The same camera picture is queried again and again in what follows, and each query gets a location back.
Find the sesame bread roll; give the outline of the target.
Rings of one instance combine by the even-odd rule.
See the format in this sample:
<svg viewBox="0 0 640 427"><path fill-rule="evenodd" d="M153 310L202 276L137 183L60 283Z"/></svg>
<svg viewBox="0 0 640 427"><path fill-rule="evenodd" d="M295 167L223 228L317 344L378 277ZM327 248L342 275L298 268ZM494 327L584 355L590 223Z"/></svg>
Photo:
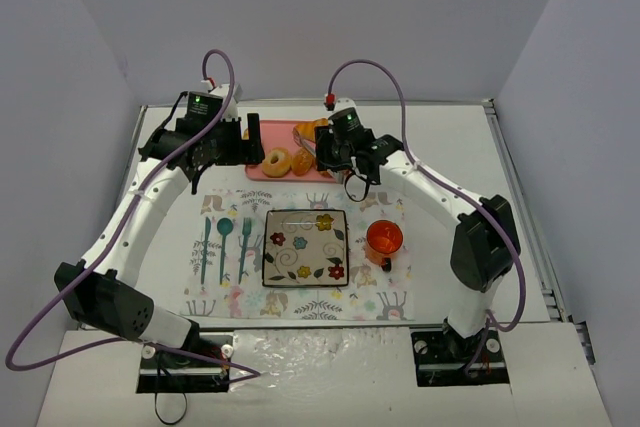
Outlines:
<svg viewBox="0 0 640 427"><path fill-rule="evenodd" d="M306 175L315 164L315 157L304 147L299 148L292 156L291 171L295 176Z"/></svg>

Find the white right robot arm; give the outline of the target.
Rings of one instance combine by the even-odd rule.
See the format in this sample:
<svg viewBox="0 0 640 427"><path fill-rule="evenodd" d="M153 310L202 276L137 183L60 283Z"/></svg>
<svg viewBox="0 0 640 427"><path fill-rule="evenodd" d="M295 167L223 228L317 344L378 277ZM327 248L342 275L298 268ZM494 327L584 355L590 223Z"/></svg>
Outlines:
<svg viewBox="0 0 640 427"><path fill-rule="evenodd" d="M392 189L452 233L449 264L460 287L446 324L462 339L478 334L497 285L521 252L509 202L451 183L414 158L399 139L375 136L353 108L336 112L315 129L315 155L321 170L348 172L367 185Z"/></svg>

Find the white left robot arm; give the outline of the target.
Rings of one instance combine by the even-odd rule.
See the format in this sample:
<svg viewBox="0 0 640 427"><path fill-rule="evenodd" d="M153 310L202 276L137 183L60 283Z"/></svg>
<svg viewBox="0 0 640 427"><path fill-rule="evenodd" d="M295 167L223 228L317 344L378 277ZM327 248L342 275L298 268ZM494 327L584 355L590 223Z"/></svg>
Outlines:
<svg viewBox="0 0 640 427"><path fill-rule="evenodd" d="M209 167L262 162L259 117L248 115L244 137L238 95L228 84L182 93L186 113L169 115L140 147L130 187L99 239L54 274L72 319L132 342L196 348L198 324L158 306L136 284L150 244L185 189L195 191Z"/></svg>

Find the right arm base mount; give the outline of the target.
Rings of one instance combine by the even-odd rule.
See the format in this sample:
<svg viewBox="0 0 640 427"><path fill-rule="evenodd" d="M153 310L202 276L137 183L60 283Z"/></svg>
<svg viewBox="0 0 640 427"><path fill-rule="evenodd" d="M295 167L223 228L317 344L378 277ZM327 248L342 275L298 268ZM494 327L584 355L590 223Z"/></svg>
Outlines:
<svg viewBox="0 0 640 427"><path fill-rule="evenodd" d="M460 336L447 321L411 331L418 387L467 387L510 383L499 335L483 327Z"/></svg>

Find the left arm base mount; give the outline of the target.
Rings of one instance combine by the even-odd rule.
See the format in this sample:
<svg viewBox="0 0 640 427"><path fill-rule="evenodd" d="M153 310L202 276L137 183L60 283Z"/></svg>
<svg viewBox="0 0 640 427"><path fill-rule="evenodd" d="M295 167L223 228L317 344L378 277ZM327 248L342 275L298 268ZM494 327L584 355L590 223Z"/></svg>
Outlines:
<svg viewBox="0 0 640 427"><path fill-rule="evenodd" d="M137 394L226 393L230 368L167 353L145 345L141 351Z"/></svg>

